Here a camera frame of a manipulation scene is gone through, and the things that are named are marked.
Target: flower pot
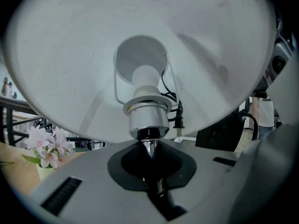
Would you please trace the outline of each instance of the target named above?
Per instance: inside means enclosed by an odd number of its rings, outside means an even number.
[[[36,168],[41,181],[56,172],[56,168],[42,168],[38,164]]]

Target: black cable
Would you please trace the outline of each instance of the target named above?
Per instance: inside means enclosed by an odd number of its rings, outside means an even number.
[[[234,111],[232,112],[233,114],[240,115],[240,116],[246,116],[249,118],[253,119],[253,134],[252,134],[252,139],[251,140],[257,140],[257,133],[258,133],[258,125],[256,119],[253,117],[252,114],[245,113],[245,112],[239,112],[239,111]]]
[[[162,83],[165,87],[165,89],[167,90],[167,93],[161,93],[161,95],[173,100],[174,102],[177,102],[177,95],[174,92],[171,92],[168,87],[165,85],[164,79],[163,79],[163,75],[164,75],[165,70],[163,70],[162,74],[161,74],[161,79],[162,79]],[[174,118],[168,119],[169,122],[178,120],[179,118],[182,117],[183,115],[183,106],[182,106],[182,102],[179,101],[178,107],[176,109],[172,109],[170,112],[176,112],[176,116]]]

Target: green leaf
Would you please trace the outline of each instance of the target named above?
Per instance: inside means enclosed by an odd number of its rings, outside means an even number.
[[[22,154],[22,156],[23,156],[24,159],[26,159],[29,162],[37,163],[38,165],[41,165],[41,161],[38,158],[31,157],[31,156],[26,156],[26,155],[23,155],[23,154]]]

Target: white lamp shade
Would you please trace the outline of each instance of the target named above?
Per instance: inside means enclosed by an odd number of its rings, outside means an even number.
[[[132,139],[114,99],[114,53],[126,39],[160,41],[184,107],[182,135],[228,115],[253,91],[273,48],[267,0],[24,0],[5,37],[18,89],[53,123],[83,137]],[[170,69],[164,80],[175,91]],[[119,98],[134,86],[118,76]],[[166,92],[162,82],[158,88]],[[172,128],[166,138],[174,138]]]

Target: person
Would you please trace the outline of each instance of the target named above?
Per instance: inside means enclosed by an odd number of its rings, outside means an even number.
[[[4,77],[3,79],[3,86],[1,89],[1,95],[7,96],[7,77]]]
[[[264,139],[274,130],[274,105],[273,102],[263,98],[253,98],[255,118],[258,123],[258,139]]]
[[[14,97],[13,83],[9,82],[8,86],[9,86],[9,89],[8,89],[7,97],[13,98]]]

